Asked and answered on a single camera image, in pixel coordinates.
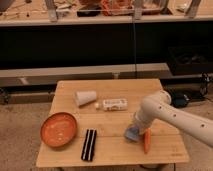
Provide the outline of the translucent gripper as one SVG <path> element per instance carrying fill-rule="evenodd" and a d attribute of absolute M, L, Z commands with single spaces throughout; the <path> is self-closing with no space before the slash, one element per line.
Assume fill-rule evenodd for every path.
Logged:
<path fill-rule="evenodd" d="M 146 115 L 138 113 L 133 115 L 133 133 L 135 135 L 144 134 L 150 125 L 151 120 Z"/>

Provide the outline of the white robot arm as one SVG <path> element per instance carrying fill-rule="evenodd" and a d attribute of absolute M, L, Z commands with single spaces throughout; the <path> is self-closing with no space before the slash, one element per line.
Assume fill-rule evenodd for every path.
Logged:
<path fill-rule="evenodd" d="M 142 99 L 139 110 L 133 115 L 133 124 L 144 132 L 155 119 L 167 122 L 213 148 L 213 120 L 171 106 L 171 96 L 164 90 Z"/>

